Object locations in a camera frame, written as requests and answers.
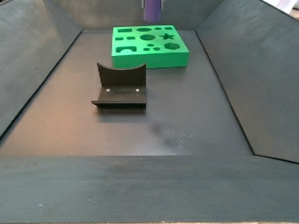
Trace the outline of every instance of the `green foam block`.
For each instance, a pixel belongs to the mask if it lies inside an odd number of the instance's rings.
[[[115,68],[187,67],[190,50],[172,25],[115,27],[112,60]]]

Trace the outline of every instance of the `dark gray panel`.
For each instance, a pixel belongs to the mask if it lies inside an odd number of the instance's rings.
[[[255,153],[299,162],[298,21],[228,0],[198,33]]]
[[[247,156],[1,157],[0,222],[298,222],[298,173]]]
[[[142,0],[55,0],[86,30],[111,30],[114,26],[148,25]],[[167,0],[162,25],[195,30],[222,0]]]
[[[188,67],[147,69],[147,108],[98,110],[111,31],[83,32],[1,142],[0,155],[250,155],[195,31]]]
[[[80,28],[52,1],[0,5],[0,135],[66,53]]]

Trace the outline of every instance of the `black bracket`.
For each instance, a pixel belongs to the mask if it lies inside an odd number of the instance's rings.
[[[102,83],[96,106],[146,106],[146,64],[114,69],[98,63]]]

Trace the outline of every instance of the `purple object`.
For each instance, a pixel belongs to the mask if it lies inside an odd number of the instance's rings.
[[[144,0],[144,21],[158,22],[162,14],[162,0]]]

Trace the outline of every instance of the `bin floor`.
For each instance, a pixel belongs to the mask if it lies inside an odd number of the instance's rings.
[[[91,104],[111,32],[80,35],[1,140],[0,222],[299,221],[299,166],[251,155],[198,37],[182,37],[191,63],[148,70],[143,111]]]
[[[79,36],[1,142],[0,156],[251,155],[194,31],[187,67],[147,69],[147,108],[98,109],[111,31]]]

